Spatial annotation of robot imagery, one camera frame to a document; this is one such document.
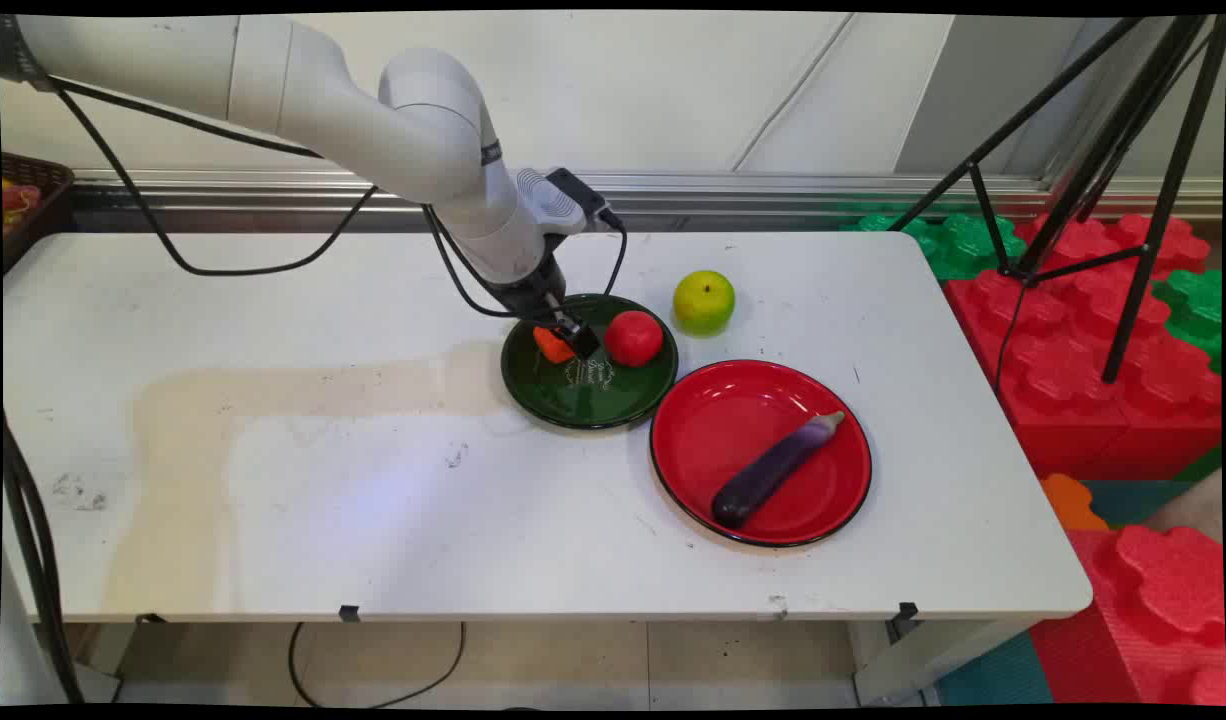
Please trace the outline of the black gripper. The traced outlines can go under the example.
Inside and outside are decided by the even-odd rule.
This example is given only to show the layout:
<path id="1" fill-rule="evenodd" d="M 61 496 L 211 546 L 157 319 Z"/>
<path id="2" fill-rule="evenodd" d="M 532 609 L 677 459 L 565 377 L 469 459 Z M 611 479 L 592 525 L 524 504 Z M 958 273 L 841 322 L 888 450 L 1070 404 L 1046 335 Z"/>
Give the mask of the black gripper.
<path id="1" fill-rule="evenodd" d="M 525 278 L 494 285 L 493 299 L 503 305 L 503 309 L 493 313 L 494 318 L 548 327 L 581 359 L 590 359 L 601 350 L 600 336 L 593 325 L 573 318 L 573 310 L 568 309 L 566 277 L 553 254 L 546 254 Z"/>

